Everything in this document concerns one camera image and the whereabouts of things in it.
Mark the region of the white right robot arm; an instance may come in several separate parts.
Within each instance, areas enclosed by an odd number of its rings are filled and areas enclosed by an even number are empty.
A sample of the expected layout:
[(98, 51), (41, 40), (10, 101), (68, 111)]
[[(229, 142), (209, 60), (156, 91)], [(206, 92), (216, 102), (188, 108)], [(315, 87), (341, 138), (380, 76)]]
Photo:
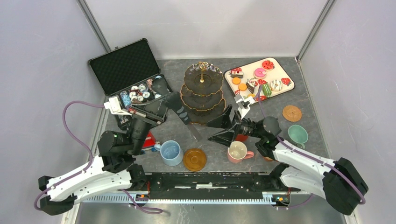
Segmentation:
[(278, 119), (266, 116), (259, 121), (243, 118), (235, 111), (230, 118), (232, 106), (206, 126), (221, 131), (208, 140), (231, 146), (237, 135), (258, 138), (257, 151), (265, 158), (279, 162), (270, 173), (270, 185), (275, 190), (285, 187), (300, 189), (325, 199), (336, 211), (351, 215), (357, 205), (365, 204), (368, 185), (355, 166), (341, 157), (333, 160), (309, 153), (280, 137)]

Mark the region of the white chocolate striped toy donut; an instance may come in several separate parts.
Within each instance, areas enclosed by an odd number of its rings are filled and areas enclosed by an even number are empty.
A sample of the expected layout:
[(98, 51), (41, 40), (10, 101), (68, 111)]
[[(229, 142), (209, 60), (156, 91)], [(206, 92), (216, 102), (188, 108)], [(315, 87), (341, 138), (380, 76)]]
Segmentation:
[(270, 83), (270, 88), (272, 91), (279, 92), (283, 89), (283, 83), (281, 80), (273, 80)]

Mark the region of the chocolate cake slice toy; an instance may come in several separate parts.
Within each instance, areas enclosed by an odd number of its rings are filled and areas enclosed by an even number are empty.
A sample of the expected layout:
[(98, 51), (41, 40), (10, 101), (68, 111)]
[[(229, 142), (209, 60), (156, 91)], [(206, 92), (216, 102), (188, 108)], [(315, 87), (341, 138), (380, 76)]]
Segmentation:
[(246, 82), (247, 85), (247, 89), (250, 91), (250, 93), (254, 93), (255, 92), (255, 87), (257, 86), (256, 81), (254, 80), (249, 80)]

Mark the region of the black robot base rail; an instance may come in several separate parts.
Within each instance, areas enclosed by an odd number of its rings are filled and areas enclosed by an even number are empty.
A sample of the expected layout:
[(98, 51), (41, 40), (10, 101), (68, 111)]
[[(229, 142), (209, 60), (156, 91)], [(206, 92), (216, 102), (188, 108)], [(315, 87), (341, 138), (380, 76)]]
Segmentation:
[(299, 192), (268, 172), (146, 173), (128, 191), (148, 191), (149, 202), (269, 203)]

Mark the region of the green toy cake roll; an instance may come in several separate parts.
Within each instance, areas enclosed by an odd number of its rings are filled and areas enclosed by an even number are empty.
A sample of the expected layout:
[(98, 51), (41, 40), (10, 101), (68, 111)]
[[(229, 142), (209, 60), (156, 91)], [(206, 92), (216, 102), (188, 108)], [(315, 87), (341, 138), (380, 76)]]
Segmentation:
[(268, 98), (272, 95), (272, 90), (268, 83), (265, 83), (262, 85), (262, 92), (263, 92), (264, 96), (266, 96)]

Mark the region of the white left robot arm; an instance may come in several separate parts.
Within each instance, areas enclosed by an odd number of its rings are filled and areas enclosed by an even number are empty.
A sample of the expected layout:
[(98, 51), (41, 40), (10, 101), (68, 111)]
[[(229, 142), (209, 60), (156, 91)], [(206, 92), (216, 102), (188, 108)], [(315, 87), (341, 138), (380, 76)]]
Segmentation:
[(147, 178), (141, 165), (135, 163), (144, 141), (159, 121), (148, 119), (146, 112), (123, 109), (117, 96), (110, 97), (100, 108), (114, 115), (131, 117), (128, 133), (106, 131), (97, 147), (98, 155), (88, 149), (88, 162), (58, 177), (42, 176), (38, 180), (40, 194), (34, 208), (55, 216), (70, 211), (83, 200), (113, 190), (143, 189)]

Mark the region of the red strawberry toy tart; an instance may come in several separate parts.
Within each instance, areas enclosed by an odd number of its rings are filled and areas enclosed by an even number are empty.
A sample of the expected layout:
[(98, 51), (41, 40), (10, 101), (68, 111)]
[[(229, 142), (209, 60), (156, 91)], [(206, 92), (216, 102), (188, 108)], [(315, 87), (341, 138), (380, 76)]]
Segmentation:
[(265, 60), (262, 62), (262, 67), (265, 71), (271, 71), (275, 68), (275, 65), (271, 60)]

